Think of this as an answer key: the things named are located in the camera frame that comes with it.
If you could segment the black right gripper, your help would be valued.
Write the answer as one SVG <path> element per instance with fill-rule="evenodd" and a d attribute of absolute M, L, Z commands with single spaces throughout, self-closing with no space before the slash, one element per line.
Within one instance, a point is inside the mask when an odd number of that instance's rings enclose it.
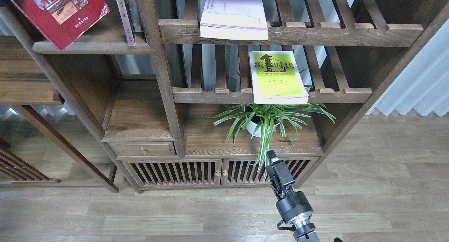
<path fill-rule="evenodd" d="M 276 208 L 282 218 L 277 224 L 310 224 L 313 208 L 303 192 L 293 190 L 294 179 L 286 162 L 279 160 L 273 150 L 266 152 L 266 156 L 268 165 L 265 166 L 265 171 L 270 178 L 274 194 L 278 198 Z"/>

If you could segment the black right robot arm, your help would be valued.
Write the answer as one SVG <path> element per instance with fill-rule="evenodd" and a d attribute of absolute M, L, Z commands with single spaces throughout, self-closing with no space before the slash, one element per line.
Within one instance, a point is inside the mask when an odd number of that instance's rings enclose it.
<path fill-rule="evenodd" d="M 265 170 L 278 199 L 276 208 L 282 218 L 276 225 L 277 229 L 292 231 L 297 242 L 319 242 L 315 225 L 310 222 L 313 208 L 303 192 L 293 190 L 294 179 L 287 164 L 279 160 L 273 150 L 268 151 L 266 155 L 269 164 Z"/>

